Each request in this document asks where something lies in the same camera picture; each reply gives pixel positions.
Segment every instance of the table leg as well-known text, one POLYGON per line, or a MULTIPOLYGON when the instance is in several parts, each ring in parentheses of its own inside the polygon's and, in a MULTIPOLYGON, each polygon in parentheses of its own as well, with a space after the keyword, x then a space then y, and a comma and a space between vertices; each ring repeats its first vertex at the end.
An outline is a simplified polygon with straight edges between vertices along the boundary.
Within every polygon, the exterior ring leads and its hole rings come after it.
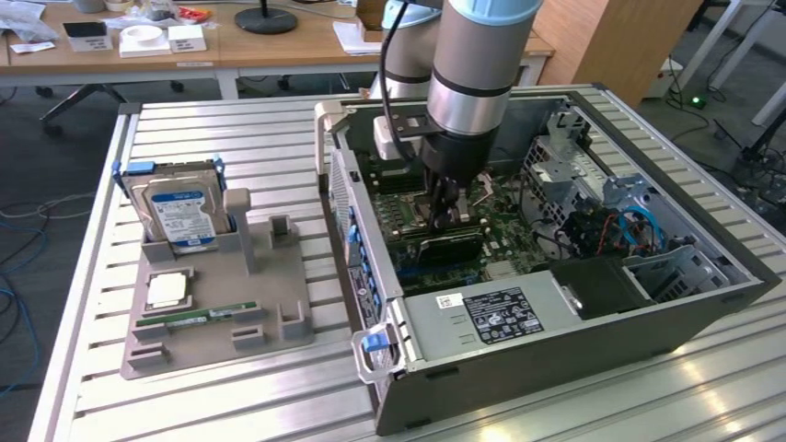
POLYGON ((775 111, 778 110, 781 105, 785 103, 786 103, 786 83, 783 83, 783 85, 781 86, 781 89, 778 89, 778 92, 775 92, 775 95, 773 96, 773 98, 766 102, 762 110, 759 110, 759 113, 757 113, 757 116, 753 117, 753 123, 757 126, 763 126, 763 124, 767 122, 767 120, 770 120, 770 118, 773 117, 773 114, 775 113, 775 111))
POLYGON ((712 26, 712 31, 710 32, 710 35, 707 35, 706 40, 700 44, 699 50, 690 59, 690 63, 687 64, 683 73, 679 75, 679 78, 676 79, 676 84, 679 85, 679 87, 686 87, 690 78, 696 73, 696 70, 699 70, 699 66, 703 63, 703 60, 707 58, 707 54, 712 50, 716 41, 720 39, 723 31, 731 24, 734 17, 736 17, 742 5, 743 0, 732 0, 731 4, 726 8, 726 12, 720 16, 720 19, 716 21, 716 24, 712 26))
POLYGON ((750 29, 750 31, 747 32, 746 39, 742 41, 742 43, 739 43, 739 47, 736 48, 736 51, 734 51, 732 57, 728 59, 728 62, 726 62, 723 68, 716 73, 716 76, 712 79, 710 87, 715 89, 720 89, 723 87, 723 83, 728 79, 732 70, 742 62, 742 59, 747 55, 747 51, 750 51, 750 48, 753 47, 753 45, 755 44, 755 42, 763 34, 763 30, 767 29, 770 23, 773 22, 773 19, 777 16, 779 16, 778 12, 767 11, 765 17, 762 17, 762 20, 759 20, 755 26, 750 29))
POLYGON ((540 79, 540 74, 543 74, 543 66, 546 66, 547 57, 527 57, 526 60, 522 60, 522 73, 520 79, 518 80, 518 85, 524 86, 535 86, 538 84, 538 80, 540 79))
POLYGON ((221 90, 221 99, 239 99, 237 79, 237 69, 216 69, 216 80, 219 81, 219 89, 221 90))

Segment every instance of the chair wheel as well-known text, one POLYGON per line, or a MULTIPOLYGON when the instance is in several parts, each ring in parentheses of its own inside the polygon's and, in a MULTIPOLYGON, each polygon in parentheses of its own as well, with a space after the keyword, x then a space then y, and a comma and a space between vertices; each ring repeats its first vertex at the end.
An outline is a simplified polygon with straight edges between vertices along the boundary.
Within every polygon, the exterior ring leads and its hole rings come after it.
POLYGON ((36 94, 39 95, 39 97, 44 97, 45 99, 49 99, 53 95, 52 88, 36 86, 36 94))
POLYGON ((281 90, 289 90, 292 88, 292 86, 289 85, 289 80, 281 78, 276 84, 279 85, 279 89, 281 90))
POLYGON ((49 135, 52 138, 63 135, 63 126, 44 124, 43 125, 44 133, 49 135))

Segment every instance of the robotic arm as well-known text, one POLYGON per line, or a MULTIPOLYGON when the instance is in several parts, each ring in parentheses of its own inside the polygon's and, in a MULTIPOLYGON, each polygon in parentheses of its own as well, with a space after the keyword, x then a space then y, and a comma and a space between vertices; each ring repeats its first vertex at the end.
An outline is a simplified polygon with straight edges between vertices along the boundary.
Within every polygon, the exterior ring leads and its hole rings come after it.
MULTIPOLYGON (((384 24, 391 26, 383 43, 388 51, 383 51, 387 60, 380 65, 386 68, 379 73, 382 97, 387 101, 386 96, 394 89, 398 98, 406 96, 408 90, 416 90, 412 85, 427 81, 430 68, 427 114, 422 119, 399 118, 386 102, 386 117, 379 117, 384 122, 375 122, 375 126, 390 128, 399 152, 407 149, 414 152, 419 147, 431 199, 428 225, 439 231, 450 224, 452 209, 486 167, 534 16, 543 0, 446 0, 439 30, 434 25, 439 11, 424 7, 435 3, 388 2, 384 24), (402 22, 404 31, 399 35, 402 22), (426 37, 424 44, 418 44, 416 28, 423 30, 422 36, 438 35, 434 63, 426 67, 418 61, 428 58, 424 51, 430 45, 426 37), (415 146, 411 142, 404 144, 402 138, 415 139, 415 146)), ((379 149, 383 144, 378 137, 379 149)))

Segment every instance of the hard drive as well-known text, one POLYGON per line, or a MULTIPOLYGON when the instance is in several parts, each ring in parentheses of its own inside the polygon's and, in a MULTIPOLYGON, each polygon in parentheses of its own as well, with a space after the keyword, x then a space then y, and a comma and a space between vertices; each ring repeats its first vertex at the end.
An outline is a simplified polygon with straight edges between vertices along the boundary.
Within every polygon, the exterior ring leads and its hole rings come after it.
POLYGON ((223 162, 132 162, 115 179, 131 199, 147 240, 168 241, 177 254, 216 248, 216 235, 232 230, 223 209, 223 162))

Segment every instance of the aluminum extrusion table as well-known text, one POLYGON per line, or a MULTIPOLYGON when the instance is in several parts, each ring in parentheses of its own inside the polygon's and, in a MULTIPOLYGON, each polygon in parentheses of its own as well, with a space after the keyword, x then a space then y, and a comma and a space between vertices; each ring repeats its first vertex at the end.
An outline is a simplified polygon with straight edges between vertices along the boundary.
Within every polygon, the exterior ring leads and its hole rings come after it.
MULTIPOLYGON (((778 274, 785 238, 606 92, 578 90, 778 274)), ((313 172, 313 106, 336 97, 149 104, 117 117, 31 440, 379 440, 313 172), (289 213, 316 342, 152 378, 119 374, 141 228, 109 178, 120 158, 221 154, 251 221, 289 213)), ((608 166, 631 170, 602 141, 608 166)), ((786 437, 786 285, 679 349, 383 440, 773 440, 786 437)))

